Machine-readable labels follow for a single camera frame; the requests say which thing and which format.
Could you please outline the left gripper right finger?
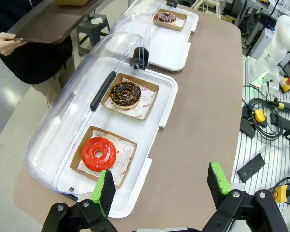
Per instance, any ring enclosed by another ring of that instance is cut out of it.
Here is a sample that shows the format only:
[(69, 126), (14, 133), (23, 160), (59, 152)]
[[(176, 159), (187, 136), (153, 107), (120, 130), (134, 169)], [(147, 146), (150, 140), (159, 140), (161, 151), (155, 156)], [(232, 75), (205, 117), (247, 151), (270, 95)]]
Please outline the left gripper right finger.
[(207, 183), (216, 207), (203, 232), (225, 232), (233, 221), (245, 221), (252, 232), (287, 232), (287, 225), (270, 191), (250, 195), (232, 189), (221, 165), (209, 163)]

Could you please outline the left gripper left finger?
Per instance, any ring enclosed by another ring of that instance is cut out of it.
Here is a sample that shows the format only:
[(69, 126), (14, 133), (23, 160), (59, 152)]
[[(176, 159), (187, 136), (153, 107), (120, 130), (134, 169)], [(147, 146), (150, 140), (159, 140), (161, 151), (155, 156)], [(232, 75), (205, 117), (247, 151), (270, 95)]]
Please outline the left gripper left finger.
[(116, 192), (111, 171), (103, 170), (90, 198), (68, 206), (55, 203), (51, 206), (42, 227), (43, 232), (116, 232), (108, 215)]

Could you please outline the person's right hand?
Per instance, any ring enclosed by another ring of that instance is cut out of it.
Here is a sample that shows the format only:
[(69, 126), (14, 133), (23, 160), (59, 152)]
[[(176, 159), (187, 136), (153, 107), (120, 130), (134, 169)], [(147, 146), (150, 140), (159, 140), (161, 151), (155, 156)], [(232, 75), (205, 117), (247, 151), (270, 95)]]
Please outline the person's right hand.
[(0, 54), (4, 56), (8, 56), (13, 51), (26, 44), (26, 42), (22, 40), (15, 40), (16, 35), (2, 32), (0, 33)]

